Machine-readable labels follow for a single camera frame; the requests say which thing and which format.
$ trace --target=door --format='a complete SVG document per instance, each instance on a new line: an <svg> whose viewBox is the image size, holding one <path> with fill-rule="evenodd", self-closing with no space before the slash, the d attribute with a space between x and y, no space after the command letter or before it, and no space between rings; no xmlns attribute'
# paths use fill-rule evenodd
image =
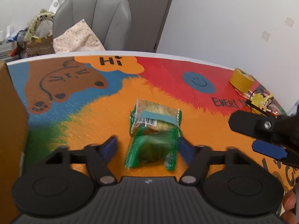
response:
<svg viewBox="0 0 299 224"><path fill-rule="evenodd" d="M131 27L125 50L154 52L169 0L128 0Z"/></svg>

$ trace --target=snack package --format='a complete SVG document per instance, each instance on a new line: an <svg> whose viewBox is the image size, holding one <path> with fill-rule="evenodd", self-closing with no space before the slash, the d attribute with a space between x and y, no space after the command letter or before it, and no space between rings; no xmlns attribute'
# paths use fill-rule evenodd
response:
<svg viewBox="0 0 299 224"><path fill-rule="evenodd" d="M182 136L179 129L181 119L182 112L179 109L146 100L137 100L130 115L130 135L135 135L140 126L146 126L147 130L144 134L178 128L178 135Z"/></svg>
<svg viewBox="0 0 299 224"><path fill-rule="evenodd" d="M130 146L125 166L137 167L146 163L164 161L167 170L174 170L178 148L178 128L145 135L146 126L138 128Z"/></svg>

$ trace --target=gray leather chair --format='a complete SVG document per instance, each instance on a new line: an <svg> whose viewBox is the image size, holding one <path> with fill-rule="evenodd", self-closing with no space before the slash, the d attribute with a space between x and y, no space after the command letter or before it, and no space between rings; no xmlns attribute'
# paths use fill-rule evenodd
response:
<svg viewBox="0 0 299 224"><path fill-rule="evenodd" d="M106 50L123 50L129 34L128 0L65 0L56 12L53 38L85 19Z"/></svg>

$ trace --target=pink polka dot fabric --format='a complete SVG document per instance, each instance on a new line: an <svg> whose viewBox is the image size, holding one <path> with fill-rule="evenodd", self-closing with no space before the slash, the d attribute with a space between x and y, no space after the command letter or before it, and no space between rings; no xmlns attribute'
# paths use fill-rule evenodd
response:
<svg viewBox="0 0 299 224"><path fill-rule="evenodd" d="M53 40L55 53L105 50L84 19Z"/></svg>

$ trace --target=human hand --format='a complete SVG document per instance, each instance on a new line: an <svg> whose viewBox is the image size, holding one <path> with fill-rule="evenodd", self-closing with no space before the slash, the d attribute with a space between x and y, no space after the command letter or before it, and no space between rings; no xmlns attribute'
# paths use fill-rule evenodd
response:
<svg viewBox="0 0 299 224"><path fill-rule="evenodd" d="M281 218L287 223L287 224L298 224L299 220L295 216L295 214L292 212L292 209L294 208L296 203L296 194L289 190L282 199L282 205L284 209L286 210L282 215Z"/></svg>

